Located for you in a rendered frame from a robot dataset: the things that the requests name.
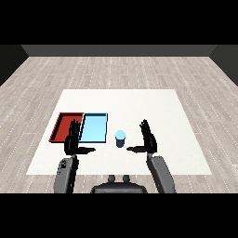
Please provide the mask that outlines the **dark grey robot body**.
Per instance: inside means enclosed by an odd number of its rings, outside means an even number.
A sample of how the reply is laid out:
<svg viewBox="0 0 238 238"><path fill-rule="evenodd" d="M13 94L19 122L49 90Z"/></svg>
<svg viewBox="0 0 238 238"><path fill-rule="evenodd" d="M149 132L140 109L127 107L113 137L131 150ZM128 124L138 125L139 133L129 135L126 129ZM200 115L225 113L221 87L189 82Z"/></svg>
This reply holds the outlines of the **dark grey robot body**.
<svg viewBox="0 0 238 238"><path fill-rule="evenodd" d="M122 182L115 181L115 175L109 175L108 181L94 186L91 193L147 193L144 186L132 183L129 175L123 175Z"/></svg>

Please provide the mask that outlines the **light blue shallow open box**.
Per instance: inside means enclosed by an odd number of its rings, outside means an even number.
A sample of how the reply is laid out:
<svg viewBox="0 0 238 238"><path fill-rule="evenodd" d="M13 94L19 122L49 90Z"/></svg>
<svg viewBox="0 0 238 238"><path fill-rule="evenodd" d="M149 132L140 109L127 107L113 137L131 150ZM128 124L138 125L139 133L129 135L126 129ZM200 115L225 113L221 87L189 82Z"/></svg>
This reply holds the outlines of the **light blue shallow open box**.
<svg viewBox="0 0 238 238"><path fill-rule="evenodd" d="M86 112L78 136L80 143L105 143L108 114L105 112Z"/></svg>

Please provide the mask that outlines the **small blue can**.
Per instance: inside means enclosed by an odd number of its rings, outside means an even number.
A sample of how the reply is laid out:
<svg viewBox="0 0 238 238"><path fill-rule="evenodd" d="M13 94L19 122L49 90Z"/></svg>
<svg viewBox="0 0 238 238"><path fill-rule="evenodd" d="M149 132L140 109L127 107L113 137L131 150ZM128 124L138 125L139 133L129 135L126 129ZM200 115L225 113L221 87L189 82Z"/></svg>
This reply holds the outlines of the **small blue can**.
<svg viewBox="0 0 238 238"><path fill-rule="evenodd" d="M126 133L123 130L118 130L115 133L116 146L122 148L125 145Z"/></svg>

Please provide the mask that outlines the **red shallow open box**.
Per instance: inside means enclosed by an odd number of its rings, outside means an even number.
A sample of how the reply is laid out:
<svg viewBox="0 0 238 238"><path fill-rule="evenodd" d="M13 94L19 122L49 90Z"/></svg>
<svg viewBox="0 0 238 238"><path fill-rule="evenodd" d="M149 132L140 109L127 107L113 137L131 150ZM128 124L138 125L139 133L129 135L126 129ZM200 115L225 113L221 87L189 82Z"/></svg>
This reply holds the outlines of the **red shallow open box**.
<svg viewBox="0 0 238 238"><path fill-rule="evenodd" d="M78 123L81 123L83 115L82 112L61 112L54 125L49 142L63 143L69 135L71 121L75 120Z"/></svg>

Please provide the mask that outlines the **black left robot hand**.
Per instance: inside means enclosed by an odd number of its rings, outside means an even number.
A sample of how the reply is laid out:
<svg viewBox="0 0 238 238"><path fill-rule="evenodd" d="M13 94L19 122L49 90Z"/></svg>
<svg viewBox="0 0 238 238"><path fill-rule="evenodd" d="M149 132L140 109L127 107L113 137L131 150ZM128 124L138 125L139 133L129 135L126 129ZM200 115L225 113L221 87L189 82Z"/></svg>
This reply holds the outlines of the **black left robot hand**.
<svg viewBox="0 0 238 238"><path fill-rule="evenodd" d="M64 152L67 155L74 154L88 154L94 152L95 148L79 147L78 146L78 137L79 137L80 123L73 119L69 127L69 135L64 141Z"/></svg>

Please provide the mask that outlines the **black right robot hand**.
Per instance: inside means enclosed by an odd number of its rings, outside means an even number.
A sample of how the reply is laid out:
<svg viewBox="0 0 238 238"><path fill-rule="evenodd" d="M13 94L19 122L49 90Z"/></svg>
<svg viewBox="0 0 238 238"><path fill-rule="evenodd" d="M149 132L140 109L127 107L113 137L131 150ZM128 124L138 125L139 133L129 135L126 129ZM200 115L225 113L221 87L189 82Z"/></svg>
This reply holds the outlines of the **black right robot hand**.
<svg viewBox="0 0 238 238"><path fill-rule="evenodd" d="M127 150L132 152L147 152L147 153L157 152L157 142L156 142L154 134L151 132L148 121L144 119L140 123L139 127L142 133L144 145L128 147Z"/></svg>

